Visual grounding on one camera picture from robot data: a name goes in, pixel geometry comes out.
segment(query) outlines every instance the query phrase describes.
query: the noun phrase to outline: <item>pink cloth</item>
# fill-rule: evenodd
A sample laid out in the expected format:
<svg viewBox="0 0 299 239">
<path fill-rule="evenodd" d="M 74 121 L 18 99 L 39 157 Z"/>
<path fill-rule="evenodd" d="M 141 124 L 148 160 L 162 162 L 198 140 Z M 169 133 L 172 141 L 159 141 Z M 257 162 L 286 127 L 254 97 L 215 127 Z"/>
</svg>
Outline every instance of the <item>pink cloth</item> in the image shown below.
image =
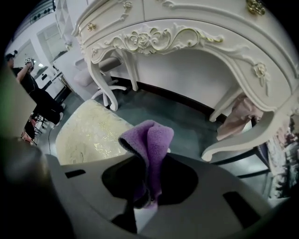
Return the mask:
<svg viewBox="0 0 299 239">
<path fill-rule="evenodd" d="M 244 93 L 241 93 L 235 100 L 231 114 L 226 118 L 224 124 L 218 128 L 217 140 L 240 133 L 252 117 L 257 116 L 260 118 L 262 115 L 263 111 L 257 108 Z"/>
</svg>

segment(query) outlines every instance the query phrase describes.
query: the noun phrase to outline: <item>black shirt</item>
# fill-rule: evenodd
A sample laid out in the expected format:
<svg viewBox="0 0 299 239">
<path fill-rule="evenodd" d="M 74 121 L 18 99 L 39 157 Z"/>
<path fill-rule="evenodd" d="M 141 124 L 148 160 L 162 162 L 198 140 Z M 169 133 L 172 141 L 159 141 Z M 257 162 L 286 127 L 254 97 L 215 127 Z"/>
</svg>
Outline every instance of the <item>black shirt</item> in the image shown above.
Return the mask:
<svg viewBox="0 0 299 239">
<path fill-rule="evenodd" d="M 15 74 L 15 76 L 18 75 L 18 73 L 22 70 L 23 68 L 12 68 L 13 73 Z M 37 90 L 38 89 L 38 85 L 36 83 L 36 81 L 34 80 L 34 78 L 26 73 L 26 75 L 24 76 L 23 80 L 21 81 L 21 85 L 24 87 L 24 89 L 27 91 L 28 94 L 30 94 L 32 91 Z"/>
</svg>

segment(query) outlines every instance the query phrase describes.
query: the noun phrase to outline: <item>cream patterned cushion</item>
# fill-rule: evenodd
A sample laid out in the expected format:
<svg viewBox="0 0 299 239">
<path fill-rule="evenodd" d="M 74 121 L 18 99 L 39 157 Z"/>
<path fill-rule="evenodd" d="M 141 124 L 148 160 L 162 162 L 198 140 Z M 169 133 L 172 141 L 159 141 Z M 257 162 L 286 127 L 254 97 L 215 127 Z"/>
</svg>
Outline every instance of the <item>cream patterned cushion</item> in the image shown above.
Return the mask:
<svg viewBox="0 0 299 239">
<path fill-rule="evenodd" d="M 83 103 L 56 139 L 61 165 L 91 162 L 126 154 L 118 137 L 133 126 L 94 100 Z"/>
</svg>

